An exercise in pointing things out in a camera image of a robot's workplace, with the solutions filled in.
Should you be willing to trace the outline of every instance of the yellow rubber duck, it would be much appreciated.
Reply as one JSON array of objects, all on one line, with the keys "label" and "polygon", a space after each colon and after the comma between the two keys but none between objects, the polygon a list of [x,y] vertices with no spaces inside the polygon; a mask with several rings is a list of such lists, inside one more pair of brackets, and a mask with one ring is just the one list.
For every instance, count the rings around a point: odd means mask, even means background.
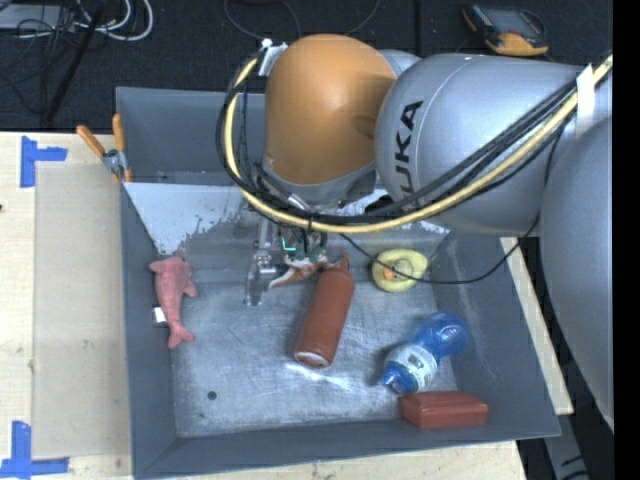
[{"label": "yellow rubber duck", "polygon": [[380,263],[374,262],[371,267],[373,281],[378,288],[396,293],[408,290],[417,283],[415,279],[405,276],[421,278],[429,264],[423,254],[411,249],[383,251],[376,259],[392,268],[383,267]]}]

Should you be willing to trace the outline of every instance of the red sponge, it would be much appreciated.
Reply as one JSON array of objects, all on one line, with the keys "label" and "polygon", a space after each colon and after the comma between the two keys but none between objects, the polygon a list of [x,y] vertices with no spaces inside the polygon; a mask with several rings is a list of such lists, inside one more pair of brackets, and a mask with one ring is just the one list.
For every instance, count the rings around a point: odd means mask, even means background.
[{"label": "red sponge", "polygon": [[402,417],[420,428],[486,425],[489,406],[461,391],[427,391],[400,397]]}]

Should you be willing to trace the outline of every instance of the gray tray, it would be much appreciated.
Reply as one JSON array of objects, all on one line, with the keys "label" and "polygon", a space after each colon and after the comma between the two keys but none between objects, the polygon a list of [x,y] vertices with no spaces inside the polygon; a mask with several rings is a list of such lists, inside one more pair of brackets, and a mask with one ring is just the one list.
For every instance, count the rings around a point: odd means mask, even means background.
[{"label": "gray tray", "polygon": [[[419,284],[386,294],[371,283],[369,260],[331,236],[330,259],[350,254],[354,301],[334,364],[313,372],[298,365],[291,349],[315,278],[269,290],[260,306],[243,303],[262,217],[243,206],[217,158],[214,130],[224,95],[118,88],[116,96],[134,172],[134,182],[121,189],[121,218],[136,478],[559,434],[506,265],[477,283]],[[257,160],[262,96],[251,95],[249,104],[250,156]],[[202,207],[201,192],[208,198]],[[222,215],[212,209],[223,200],[235,203]],[[162,247],[158,237],[166,238]],[[422,251],[433,280],[474,277],[504,254],[495,238],[427,223],[354,238],[370,254]],[[176,244],[199,290],[182,308],[197,340],[170,352],[167,329],[153,322],[157,300],[148,264]],[[375,385],[386,352],[438,309],[457,313],[470,340],[441,363],[432,388],[487,402],[486,426],[421,431],[400,417],[397,397]]]}]

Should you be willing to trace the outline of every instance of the pink toy dolphin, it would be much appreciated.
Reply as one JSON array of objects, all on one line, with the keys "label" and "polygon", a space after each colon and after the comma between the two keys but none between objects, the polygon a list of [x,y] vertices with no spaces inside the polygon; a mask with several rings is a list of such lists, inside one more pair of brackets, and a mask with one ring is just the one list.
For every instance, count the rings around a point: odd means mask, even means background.
[{"label": "pink toy dolphin", "polygon": [[169,348],[177,347],[183,340],[195,340],[196,337],[180,321],[182,295],[195,297],[198,294],[195,285],[189,279],[191,265],[182,258],[172,256],[150,263],[149,268],[156,274],[156,296],[169,325]]}]

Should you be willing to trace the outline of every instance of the small white label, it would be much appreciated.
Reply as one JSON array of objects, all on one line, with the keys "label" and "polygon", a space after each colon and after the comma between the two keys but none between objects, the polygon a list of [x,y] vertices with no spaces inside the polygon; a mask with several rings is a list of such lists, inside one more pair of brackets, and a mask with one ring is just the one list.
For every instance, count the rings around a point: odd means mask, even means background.
[{"label": "small white label", "polygon": [[418,383],[418,392],[426,390],[438,370],[438,363],[433,355],[414,343],[393,349],[387,356],[387,361],[404,366]]},{"label": "small white label", "polygon": [[271,70],[273,69],[273,65],[276,63],[276,60],[278,60],[280,54],[282,54],[282,52],[287,48],[287,43],[282,43],[280,46],[268,46],[267,52],[264,54],[262,64],[260,65],[258,75],[269,76],[271,74]]},{"label": "small white label", "polygon": [[153,308],[153,315],[156,319],[156,323],[158,324],[167,321],[166,317],[164,316],[164,311],[162,311],[162,308],[160,306],[156,306],[155,308]]}]

